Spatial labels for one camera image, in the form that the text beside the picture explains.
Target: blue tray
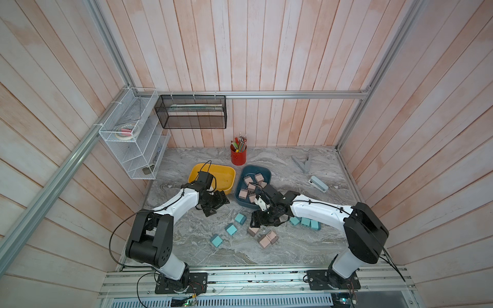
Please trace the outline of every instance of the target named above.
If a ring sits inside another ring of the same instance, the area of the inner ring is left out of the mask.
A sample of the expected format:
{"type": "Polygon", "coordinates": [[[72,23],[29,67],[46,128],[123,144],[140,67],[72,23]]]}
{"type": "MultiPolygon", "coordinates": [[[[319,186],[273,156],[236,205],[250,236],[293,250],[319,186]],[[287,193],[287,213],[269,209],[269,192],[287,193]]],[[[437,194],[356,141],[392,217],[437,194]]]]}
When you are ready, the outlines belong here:
{"type": "MultiPolygon", "coordinates": [[[[253,179],[253,182],[256,183],[255,181],[255,175],[257,173],[261,173],[262,176],[264,177],[264,182],[266,182],[267,184],[269,184],[271,182],[271,171],[267,168],[264,168],[264,167],[260,167],[260,166],[255,166],[255,165],[248,165],[248,166],[245,166],[242,170],[242,173],[240,174],[240,178],[238,179],[238,184],[236,185],[236,191],[235,191],[235,197],[236,197],[236,200],[238,200],[238,203],[241,205],[241,206],[244,206],[244,207],[248,207],[248,208],[252,208],[252,209],[259,209],[259,206],[256,205],[256,204],[253,204],[253,203],[250,203],[250,202],[246,202],[244,199],[240,199],[240,197],[238,197],[239,193],[240,193],[240,190],[243,188],[243,189],[246,189],[247,188],[247,185],[245,184],[245,181],[243,181],[243,179],[245,177],[247,177],[248,175],[251,176],[251,178],[253,179]]],[[[259,193],[260,190],[257,188],[255,190],[256,193],[259,193]]]]}

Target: teal block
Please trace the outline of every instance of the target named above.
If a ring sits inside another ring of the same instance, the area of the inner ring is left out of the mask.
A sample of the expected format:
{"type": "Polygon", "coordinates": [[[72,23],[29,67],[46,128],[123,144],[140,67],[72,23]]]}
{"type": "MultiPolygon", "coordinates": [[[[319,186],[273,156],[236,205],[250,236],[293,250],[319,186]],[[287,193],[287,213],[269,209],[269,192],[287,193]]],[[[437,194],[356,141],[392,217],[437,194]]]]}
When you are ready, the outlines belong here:
{"type": "Polygon", "coordinates": [[[296,226],[296,225],[298,225],[298,224],[301,222],[301,220],[300,220],[298,217],[291,217],[291,218],[289,219],[289,222],[290,222],[293,226],[296,226]]]}
{"type": "Polygon", "coordinates": [[[320,226],[320,223],[319,223],[318,221],[314,221],[314,220],[312,220],[312,221],[310,222],[310,226],[311,226],[311,228],[312,228],[313,230],[317,230],[317,231],[318,231],[318,230],[320,230],[320,229],[322,228],[322,227],[320,226]]]}
{"type": "Polygon", "coordinates": [[[218,248],[219,245],[222,244],[222,238],[219,237],[219,235],[214,235],[212,238],[211,238],[211,243],[216,247],[218,248]]]}
{"type": "Polygon", "coordinates": [[[240,225],[243,225],[245,221],[247,220],[247,217],[243,214],[238,213],[235,217],[235,221],[239,223],[240,225]]]}
{"type": "Polygon", "coordinates": [[[236,229],[235,225],[233,224],[229,224],[225,229],[226,232],[229,233],[229,235],[233,235],[234,233],[236,233],[236,231],[238,231],[238,229],[236,229]]]}
{"type": "Polygon", "coordinates": [[[305,217],[301,218],[301,224],[305,227],[309,227],[310,226],[310,219],[305,218],[305,217]]]}

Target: red pencil cup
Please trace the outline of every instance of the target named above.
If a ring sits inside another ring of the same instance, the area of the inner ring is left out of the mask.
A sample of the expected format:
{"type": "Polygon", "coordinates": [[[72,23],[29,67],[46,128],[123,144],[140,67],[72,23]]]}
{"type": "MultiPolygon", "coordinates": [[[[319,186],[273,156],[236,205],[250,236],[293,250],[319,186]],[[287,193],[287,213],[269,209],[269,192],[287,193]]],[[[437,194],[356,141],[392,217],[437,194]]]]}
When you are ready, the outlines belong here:
{"type": "Polygon", "coordinates": [[[231,162],[236,166],[241,166],[247,162],[247,146],[245,145],[245,150],[243,152],[236,153],[235,147],[230,145],[231,149],[231,162]]]}

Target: vent grille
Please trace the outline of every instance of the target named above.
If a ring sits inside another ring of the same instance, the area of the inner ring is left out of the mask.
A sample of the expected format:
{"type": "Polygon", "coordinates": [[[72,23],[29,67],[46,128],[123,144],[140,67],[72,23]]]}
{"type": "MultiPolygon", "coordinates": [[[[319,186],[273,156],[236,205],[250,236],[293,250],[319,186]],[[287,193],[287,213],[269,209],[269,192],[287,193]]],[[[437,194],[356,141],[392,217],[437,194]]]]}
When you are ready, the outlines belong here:
{"type": "MultiPolygon", "coordinates": [[[[162,308],[171,306],[172,297],[145,298],[142,302],[149,308],[162,308]]],[[[197,298],[196,307],[327,307],[333,306],[330,293],[316,293],[310,295],[284,294],[284,295],[243,295],[243,296],[203,296],[197,298]]],[[[137,298],[114,299],[111,308],[141,308],[143,307],[137,298]]]]}

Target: wire basket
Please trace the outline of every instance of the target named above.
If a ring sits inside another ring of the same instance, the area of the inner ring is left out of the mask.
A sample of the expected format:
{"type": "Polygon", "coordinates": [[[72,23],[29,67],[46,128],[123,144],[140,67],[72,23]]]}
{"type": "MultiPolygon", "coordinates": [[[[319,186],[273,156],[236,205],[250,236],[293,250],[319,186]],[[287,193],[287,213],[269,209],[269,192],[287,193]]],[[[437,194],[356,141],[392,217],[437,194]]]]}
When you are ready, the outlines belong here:
{"type": "Polygon", "coordinates": [[[136,142],[157,99],[155,89],[129,88],[99,134],[105,141],[136,142]],[[152,91],[152,94],[143,93],[145,91],[152,91]]]}
{"type": "Polygon", "coordinates": [[[157,115],[149,116],[157,99],[155,89],[128,89],[99,131],[132,179],[156,178],[171,136],[161,135],[157,115]]]}
{"type": "Polygon", "coordinates": [[[225,129],[226,97],[161,95],[155,107],[164,129],[225,129]]]}
{"type": "Polygon", "coordinates": [[[132,179],[142,179],[142,180],[155,180],[159,165],[163,160],[163,153],[170,140],[170,134],[165,136],[161,135],[157,138],[157,142],[150,149],[150,160],[146,165],[139,167],[135,170],[127,172],[128,176],[132,179]]]}

